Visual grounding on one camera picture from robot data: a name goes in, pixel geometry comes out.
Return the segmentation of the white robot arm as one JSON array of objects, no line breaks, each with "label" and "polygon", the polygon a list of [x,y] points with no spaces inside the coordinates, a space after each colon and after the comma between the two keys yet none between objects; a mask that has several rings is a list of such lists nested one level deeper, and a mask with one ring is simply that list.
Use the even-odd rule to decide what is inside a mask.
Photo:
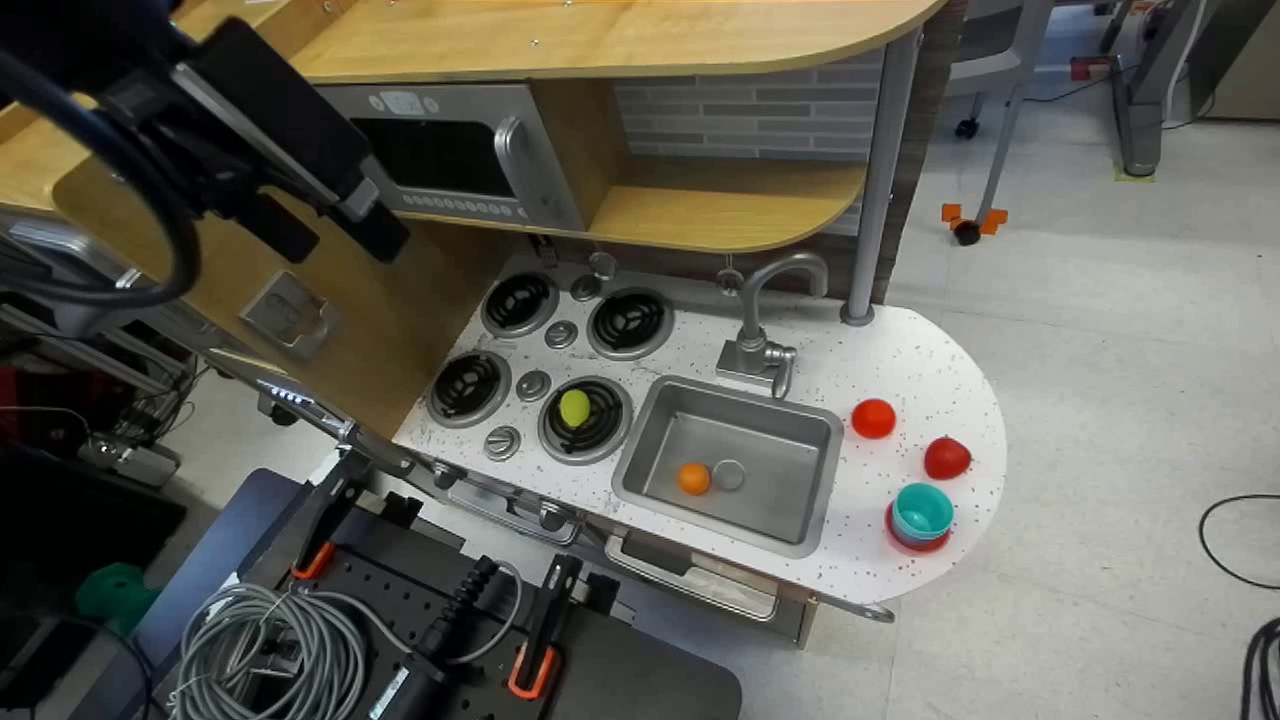
[{"label": "white robot arm", "polygon": [[89,307],[153,307],[199,280],[197,220],[216,212],[289,262],[314,247],[271,187],[312,205],[372,260],[407,226],[372,181],[372,144],[248,18],[202,39],[170,25],[181,0],[5,0],[0,93],[105,158],[153,212],[168,276],[132,287],[5,267],[5,293]]}]

